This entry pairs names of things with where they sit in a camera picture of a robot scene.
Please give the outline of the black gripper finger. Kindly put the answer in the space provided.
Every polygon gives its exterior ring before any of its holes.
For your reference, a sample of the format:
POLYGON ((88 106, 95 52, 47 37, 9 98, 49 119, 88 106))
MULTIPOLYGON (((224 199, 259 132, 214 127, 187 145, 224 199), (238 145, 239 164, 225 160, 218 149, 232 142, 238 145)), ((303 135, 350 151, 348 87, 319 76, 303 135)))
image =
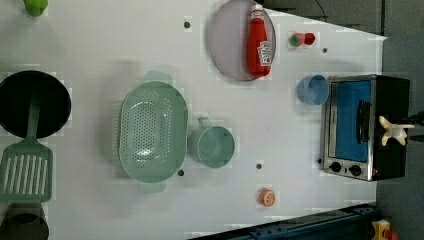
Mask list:
POLYGON ((421 142, 421 143, 423 143, 424 142, 424 135, 410 136, 410 137, 408 137, 408 139, 410 141, 415 141, 415 142, 421 142))
POLYGON ((408 124, 424 126, 424 111, 420 111, 406 118, 408 124))

